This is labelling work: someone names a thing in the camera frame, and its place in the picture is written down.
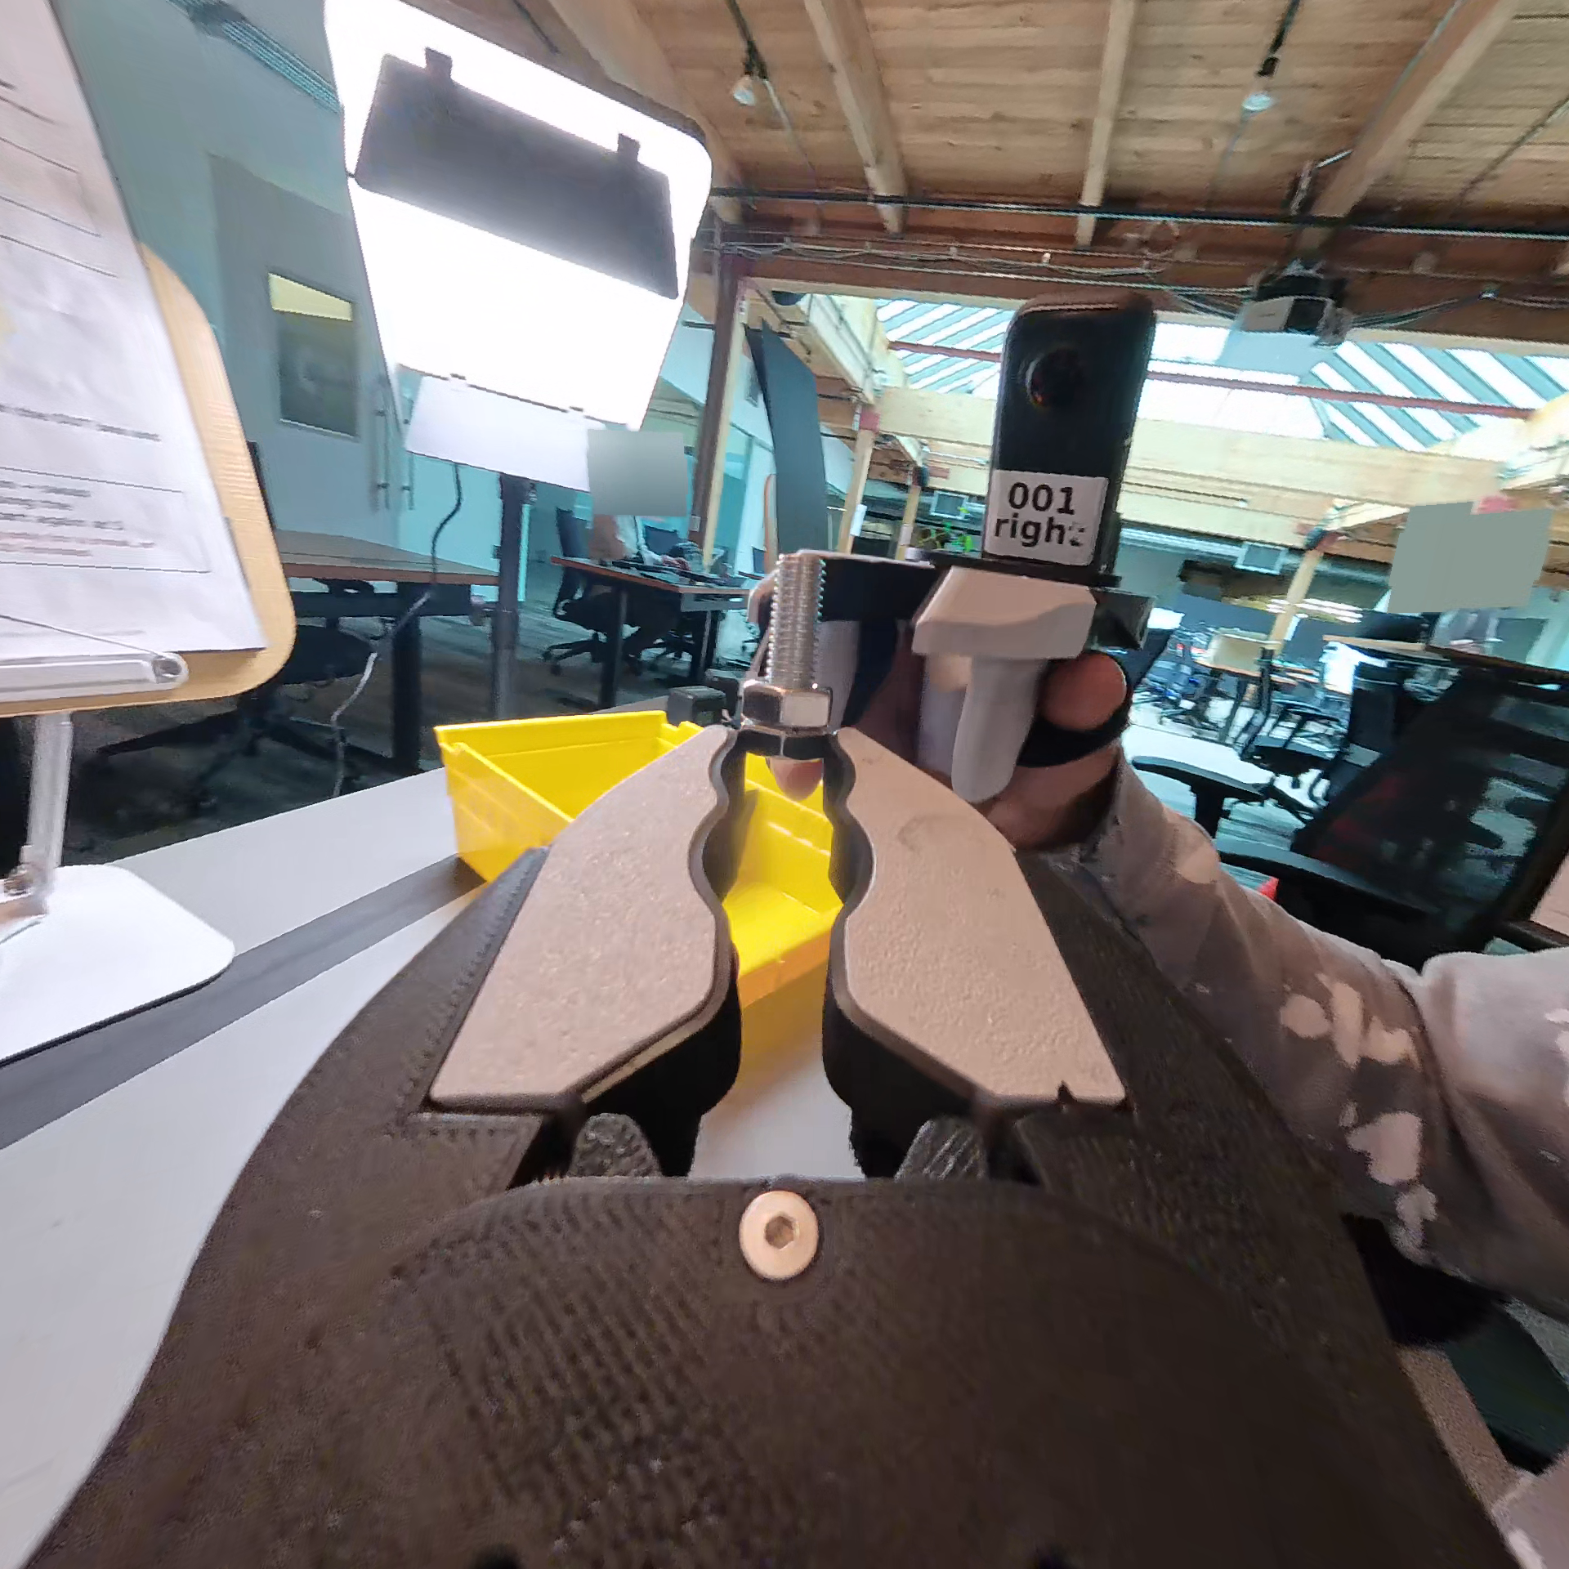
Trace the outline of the silver hex bolt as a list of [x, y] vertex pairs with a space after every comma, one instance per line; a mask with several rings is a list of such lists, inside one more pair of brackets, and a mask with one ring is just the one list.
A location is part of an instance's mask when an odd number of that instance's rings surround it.
[[773, 569], [764, 674], [784, 692], [805, 692], [816, 685], [826, 567], [824, 552], [799, 550], [779, 558]]

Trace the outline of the ceiling projector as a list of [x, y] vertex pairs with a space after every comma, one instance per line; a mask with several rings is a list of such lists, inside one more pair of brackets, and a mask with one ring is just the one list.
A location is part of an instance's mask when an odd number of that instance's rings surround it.
[[1347, 280], [1313, 266], [1283, 266], [1261, 278], [1233, 319], [1242, 334], [1294, 336], [1322, 345], [1343, 341], [1354, 322]]

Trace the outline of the wooden desk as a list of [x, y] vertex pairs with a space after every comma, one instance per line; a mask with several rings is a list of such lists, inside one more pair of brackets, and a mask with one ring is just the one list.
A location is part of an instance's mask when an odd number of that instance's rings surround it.
[[555, 554], [551, 563], [557, 569], [579, 565], [618, 591], [622, 638], [611, 642], [603, 664], [594, 664], [598, 687], [590, 713], [613, 709], [622, 677], [641, 674], [641, 657], [656, 647], [672, 651], [685, 683], [702, 683], [715, 661], [725, 614], [742, 608], [753, 586], [738, 577], [657, 569], [643, 562], [566, 562]]
[[389, 623], [389, 746], [392, 773], [422, 771], [426, 745], [424, 619], [465, 618], [497, 571], [420, 556], [353, 535], [280, 530], [280, 567], [297, 621], [381, 618]]

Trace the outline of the instruction sheet stand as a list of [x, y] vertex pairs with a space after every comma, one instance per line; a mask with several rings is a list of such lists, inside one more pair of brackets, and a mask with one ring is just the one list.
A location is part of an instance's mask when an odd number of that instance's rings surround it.
[[245, 694], [295, 640], [219, 341], [133, 235], [50, 3], [4, 3], [2, 1058], [189, 993], [233, 943], [64, 864], [73, 718]]

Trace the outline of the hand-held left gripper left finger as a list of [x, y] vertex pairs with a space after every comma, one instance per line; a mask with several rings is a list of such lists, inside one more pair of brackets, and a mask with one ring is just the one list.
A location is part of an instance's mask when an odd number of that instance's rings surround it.
[[570, 1128], [618, 1111], [656, 1159], [693, 1159], [740, 1068], [736, 950], [704, 859], [728, 838], [736, 739], [697, 730], [551, 840], [430, 1085], [435, 1111]]

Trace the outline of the silver hex nut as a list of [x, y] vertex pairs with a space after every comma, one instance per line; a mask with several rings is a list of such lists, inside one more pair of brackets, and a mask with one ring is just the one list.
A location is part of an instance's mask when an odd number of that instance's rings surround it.
[[818, 683], [786, 687], [745, 679], [738, 690], [736, 726], [758, 752], [813, 754], [833, 733], [833, 690]]

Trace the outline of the person's right forearm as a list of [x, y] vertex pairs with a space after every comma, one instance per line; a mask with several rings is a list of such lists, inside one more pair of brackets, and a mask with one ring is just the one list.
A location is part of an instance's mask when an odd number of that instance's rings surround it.
[[1565, 1316], [1567, 952], [1421, 969], [1319, 931], [1225, 868], [1119, 760], [1070, 853], [1104, 905], [1418, 1264]]

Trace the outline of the yellow plastic bin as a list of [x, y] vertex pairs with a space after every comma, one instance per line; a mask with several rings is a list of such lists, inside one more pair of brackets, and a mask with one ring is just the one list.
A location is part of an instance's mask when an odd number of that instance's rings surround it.
[[[695, 733], [693, 722], [674, 724], [661, 711], [439, 724], [459, 859], [482, 879], [499, 877]], [[826, 974], [839, 898], [820, 791], [786, 797], [762, 758], [747, 763], [747, 791], [756, 804], [725, 909], [740, 1002], [753, 1006], [809, 974]]]

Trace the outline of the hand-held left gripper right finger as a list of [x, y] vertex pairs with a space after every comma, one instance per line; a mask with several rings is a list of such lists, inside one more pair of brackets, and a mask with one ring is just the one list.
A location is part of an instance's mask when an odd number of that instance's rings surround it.
[[932, 1120], [982, 1152], [1039, 1111], [1096, 1114], [1124, 1081], [1005, 836], [936, 776], [841, 730], [824, 756], [841, 900], [822, 1062], [863, 1170]]

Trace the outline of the studio light panel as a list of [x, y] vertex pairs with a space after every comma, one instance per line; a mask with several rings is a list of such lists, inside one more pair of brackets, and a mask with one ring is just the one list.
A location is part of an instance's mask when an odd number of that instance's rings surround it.
[[489, 711], [506, 717], [538, 485], [613, 517], [693, 509], [680, 438], [641, 425], [714, 160], [671, 110], [415, 3], [329, 1], [323, 22], [403, 451], [497, 478]]

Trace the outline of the person's right hand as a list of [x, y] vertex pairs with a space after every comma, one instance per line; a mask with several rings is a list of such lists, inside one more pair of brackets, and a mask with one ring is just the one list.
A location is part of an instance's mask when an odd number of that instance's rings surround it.
[[[895, 625], [893, 661], [887, 676], [869, 698], [859, 730], [893, 754], [915, 761], [917, 728], [923, 709], [925, 661], [912, 649], [904, 621]], [[1059, 732], [1096, 732], [1124, 705], [1123, 666], [1108, 653], [1085, 651], [1057, 661], [1037, 689], [1037, 717]], [[996, 795], [977, 810], [1018, 851], [1061, 849], [1083, 840], [1102, 819], [1123, 741], [1052, 767], [1016, 767]]]

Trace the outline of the black mesh office chair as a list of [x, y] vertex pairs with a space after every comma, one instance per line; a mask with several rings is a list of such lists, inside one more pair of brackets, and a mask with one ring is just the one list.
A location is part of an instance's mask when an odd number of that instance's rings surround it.
[[1388, 752], [1289, 842], [1220, 834], [1223, 804], [1263, 788], [1167, 758], [1136, 763], [1194, 793], [1229, 872], [1309, 926], [1412, 967], [1496, 941], [1565, 946], [1547, 896], [1565, 872], [1567, 676], [1463, 659]]

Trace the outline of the black flat panel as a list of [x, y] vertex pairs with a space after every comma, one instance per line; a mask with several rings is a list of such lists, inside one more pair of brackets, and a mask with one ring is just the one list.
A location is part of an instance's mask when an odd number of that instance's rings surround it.
[[747, 326], [747, 343], [771, 431], [777, 556], [829, 550], [831, 506], [816, 377], [771, 326]]

